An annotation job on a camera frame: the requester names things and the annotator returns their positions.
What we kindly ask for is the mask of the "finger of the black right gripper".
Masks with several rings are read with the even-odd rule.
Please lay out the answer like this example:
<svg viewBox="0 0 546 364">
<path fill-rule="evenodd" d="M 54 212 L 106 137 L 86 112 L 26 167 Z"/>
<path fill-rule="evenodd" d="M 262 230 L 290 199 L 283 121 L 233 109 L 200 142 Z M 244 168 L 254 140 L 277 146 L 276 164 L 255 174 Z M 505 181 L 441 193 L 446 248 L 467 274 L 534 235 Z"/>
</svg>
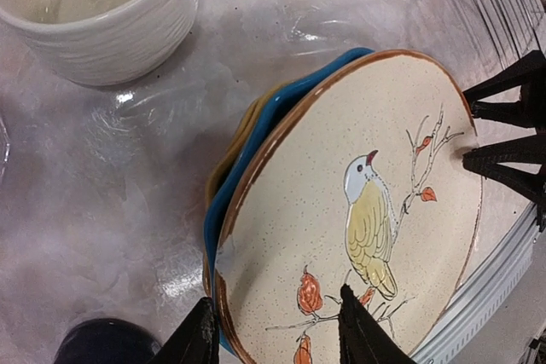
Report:
<svg viewBox="0 0 546 364">
<path fill-rule="evenodd" d="M 540 165 L 538 173 L 508 164 Z M 462 156 L 463 168 L 499 182 L 537 206 L 537 224 L 545 230 L 545 134 L 526 136 L 472 149 Z"/>
<path fill-rule="evenodd" d="M 512 88 L 520 88 L 520 98 L 512 102 L 485 102 L 484 99 Z M 533 50 L 496 76 L 463 92 L 473 118 L 521 128 L 545 127 L 545 55 Z"/>
</svg>

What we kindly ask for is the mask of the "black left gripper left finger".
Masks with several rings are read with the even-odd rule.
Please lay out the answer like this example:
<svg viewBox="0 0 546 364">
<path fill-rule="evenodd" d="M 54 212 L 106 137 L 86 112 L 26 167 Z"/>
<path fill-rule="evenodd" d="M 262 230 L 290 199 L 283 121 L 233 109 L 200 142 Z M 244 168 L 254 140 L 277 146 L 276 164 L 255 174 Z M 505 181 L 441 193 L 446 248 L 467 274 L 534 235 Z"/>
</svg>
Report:
<svg viewBox="0 0 546 364">
<path fill-rule="evenodd" d="M 219 325 L 213 301 L 201 298 L 149 364 L 218 364 Z"/>
</svg>

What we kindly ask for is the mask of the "dark blue ceramic mug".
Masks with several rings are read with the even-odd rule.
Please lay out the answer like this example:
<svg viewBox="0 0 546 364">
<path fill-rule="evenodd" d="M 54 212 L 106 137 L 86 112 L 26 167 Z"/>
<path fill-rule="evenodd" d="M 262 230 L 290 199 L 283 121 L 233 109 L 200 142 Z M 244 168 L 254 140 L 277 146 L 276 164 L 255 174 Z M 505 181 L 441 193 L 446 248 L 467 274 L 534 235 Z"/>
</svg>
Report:
<svg viewBox="0 0 546 364">
<path fill-rule="evenodd" d="M 114 318 L 84 321 L 64 337 L 55 364 L 148 363 L 160 351 L 156 338 L 141 326 Z"/>
</svg>

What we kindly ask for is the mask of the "blue polka dot plate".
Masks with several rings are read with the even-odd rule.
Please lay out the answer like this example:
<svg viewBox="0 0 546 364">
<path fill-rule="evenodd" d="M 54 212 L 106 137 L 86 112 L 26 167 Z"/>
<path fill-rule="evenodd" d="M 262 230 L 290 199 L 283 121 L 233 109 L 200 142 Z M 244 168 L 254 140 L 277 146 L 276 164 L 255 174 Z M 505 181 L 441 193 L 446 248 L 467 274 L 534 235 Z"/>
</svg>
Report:
<svg viewBox="0 0 546 364">
<path fill-rule="evenodd" d="M 363 106 L 379 90 L 372 55 L 350 49 L 270 96 L 207 209 L 220 343 L 244 363 L 339 355 L 340 288 L 365 290 L 346 251 L 357 167 L 387 150 Z"/>
</svg>

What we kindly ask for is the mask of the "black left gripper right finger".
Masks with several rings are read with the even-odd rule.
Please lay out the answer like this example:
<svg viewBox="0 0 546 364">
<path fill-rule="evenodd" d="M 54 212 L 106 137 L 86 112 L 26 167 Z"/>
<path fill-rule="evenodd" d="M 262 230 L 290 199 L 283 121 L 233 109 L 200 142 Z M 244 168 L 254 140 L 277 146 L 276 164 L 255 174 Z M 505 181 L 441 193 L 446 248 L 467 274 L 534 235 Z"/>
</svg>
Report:
<svg viewBox="0 0 546 364">
<path fill-rule="evenodd" d="M 341 364 L 415 364 L 385 333 L 348 285 L 340 288 Z"/>
</svg>

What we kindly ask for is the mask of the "front aluminium rail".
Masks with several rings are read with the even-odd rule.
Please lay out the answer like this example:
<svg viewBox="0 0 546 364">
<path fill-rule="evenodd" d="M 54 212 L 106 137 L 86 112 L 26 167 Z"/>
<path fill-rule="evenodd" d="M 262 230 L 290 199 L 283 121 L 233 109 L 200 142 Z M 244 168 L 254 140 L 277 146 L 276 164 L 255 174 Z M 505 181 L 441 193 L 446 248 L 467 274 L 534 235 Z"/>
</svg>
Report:
<svg viewBox="0 0 546 364">
<path fill-rule="evenodd" d="M 424 364 L 452 361 L 515 289 L 531 265 L 532 248 L 539 235 L 537 207 L 528 205 L 507 235 L 455 292 L 412 360 Z"/>
</svg>

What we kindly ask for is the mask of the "yellow polka dot plate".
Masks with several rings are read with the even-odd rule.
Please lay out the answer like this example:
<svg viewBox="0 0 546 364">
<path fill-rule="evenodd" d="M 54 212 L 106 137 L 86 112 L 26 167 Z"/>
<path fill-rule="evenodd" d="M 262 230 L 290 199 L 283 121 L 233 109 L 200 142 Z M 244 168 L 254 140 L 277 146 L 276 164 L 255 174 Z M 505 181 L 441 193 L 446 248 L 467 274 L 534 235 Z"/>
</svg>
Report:
<svg viewBox="0 0 546 364">
<path fill-rule="evenodd" d="M 218 161 L 210 173 L 205 185 L 205 220 L 203 223 L 203 236 L 205 239 L 207 236 L 206 220 L 214 198 L 224 184 L 225 178 L 228 176 L 230 170 L 234 166 L 235 161 L 238 159 L 244 144 L 252 133 L 252 129 L 255 126 L 259 115 L 264 109 L 265 104 L 276 92 L 280 91 L 283 87 L 289 86 L 290 84 L 291 82 L 281 83 L 251 102 L 247 110 L 244 112 L 233 136 L 231 137 L 229 145 L 225 149 L 224 156 Z"/>
</svg>

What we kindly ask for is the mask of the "clear glass tumbler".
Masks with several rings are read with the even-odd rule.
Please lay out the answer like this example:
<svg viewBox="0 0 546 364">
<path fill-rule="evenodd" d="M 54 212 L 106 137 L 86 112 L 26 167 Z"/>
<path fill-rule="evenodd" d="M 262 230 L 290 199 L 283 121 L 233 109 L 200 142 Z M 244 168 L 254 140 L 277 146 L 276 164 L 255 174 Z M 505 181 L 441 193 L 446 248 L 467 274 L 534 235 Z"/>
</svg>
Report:
<svg viewBox="0 0 546 364">
<path fill-rule="evenodd" d="M 7 168 L 10 154 L 10 139 L 7 127 L 0 117 L 0 182 L 3 181 L 3 176 Z"/>
</svg>

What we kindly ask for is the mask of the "white ribbed ceramic mug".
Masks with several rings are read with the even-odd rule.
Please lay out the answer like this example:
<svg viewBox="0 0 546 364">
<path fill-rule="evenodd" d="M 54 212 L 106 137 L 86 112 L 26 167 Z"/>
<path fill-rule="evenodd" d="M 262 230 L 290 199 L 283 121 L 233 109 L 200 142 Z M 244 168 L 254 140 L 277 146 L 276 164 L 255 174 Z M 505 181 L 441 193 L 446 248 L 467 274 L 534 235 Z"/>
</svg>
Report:
<svg viewBox="0 0 546 364">
<path fill-rule="evenodd" d="M 160 66 L 189 34 L 199 0 L 1 0 L 5 24 L 47 67 L 89 86 Z"/>
</svg>

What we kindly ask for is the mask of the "cream bird pattern plate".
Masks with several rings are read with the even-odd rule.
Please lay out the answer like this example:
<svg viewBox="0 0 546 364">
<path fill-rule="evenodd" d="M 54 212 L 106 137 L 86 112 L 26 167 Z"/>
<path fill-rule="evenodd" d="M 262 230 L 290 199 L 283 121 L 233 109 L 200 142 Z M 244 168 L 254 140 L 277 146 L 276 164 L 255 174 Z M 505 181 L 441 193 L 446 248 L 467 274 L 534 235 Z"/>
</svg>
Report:
<svg viewBox="0 0 546 364">
<path fill-rule="evenodd" d="M 213 293 L 245 363 L 335 363 L 342 286 L 412 354 L 462 280 L 483 182 L 455 79 L 412 50 L 311 90 L 253 156 L 219 235 Z"/>
</svg>

